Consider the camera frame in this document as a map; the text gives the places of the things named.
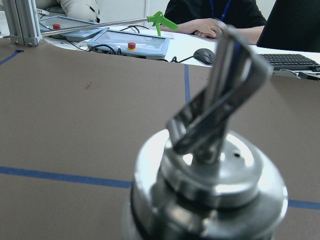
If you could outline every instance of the metal rod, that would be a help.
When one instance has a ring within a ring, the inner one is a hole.
[[[63,29],[44,31],[41,33],[41,35],[43,37],[45,37],[45,36],[52,36],[52,35],[58,35],[58,34],[77,32],[77,31],[81,31],[81,30],[106,28],[106,27],[111,27],[111,26],[134,24],[134,23],[145,22],[145,21],[148,21],[147,17],[137,18],[137,19],[132,19],[132,20],[125,20],[125,21],[113,21],[113,22],[90,24],[90,25],[84,25],[84,26],[67,27],[67,28],[63,28]]]

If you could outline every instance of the white power strip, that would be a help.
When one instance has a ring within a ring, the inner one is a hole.
[[[50,12],[37,8],[36,12],[41,15],[49,16]]]

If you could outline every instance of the blue lanyard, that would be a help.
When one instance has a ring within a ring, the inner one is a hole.
[[[228,9],[230,7],[230,3],[231,3],[231,0],[228,0],[228,2],[225,5],[224,11],[223,11],[221,19],[220,19],[222,22],[225,20],[226,14],[227,14]],[[212,18],[214,18],[214,2],[213,2],[213,0],[210,0],[210,5],[211,5],[211,9],[212,9]]]

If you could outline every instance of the blue-framed tablet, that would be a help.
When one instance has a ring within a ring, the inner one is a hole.
[[[86,25],[95,25],[96,23],[91,21],[79,20],[66,16],[52,16],[39,20],[40,31],[50,31],[53,30],[53,24],[59,24],[61,29],[73,28],[73,27],[81,27]],[[60,35],[54,35],[53,38],[67,39],[71,42],[81,42],[83,40],[91,39],[99,32],[101,32],[103,28],[95,28],[81,31],[74,31],[63,33]]]
[[[135,43],[135,48],[128,47],[128,43]],[[130,57],[144,59],[163,59],[166,56],[170,39],[163,36],[154,36],[127,31],[116,31],[104,29],[88,43],[88,48],[92,52],[109,53],[110,48],[115,52],[121,49],[122,53]]]

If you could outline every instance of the person's hand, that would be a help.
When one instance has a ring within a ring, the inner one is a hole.
[[[196,31],[194,35],[200,38],[218,38],[222,34],[221,25],[226,26],[222,21],[204,18],[193,21]]]

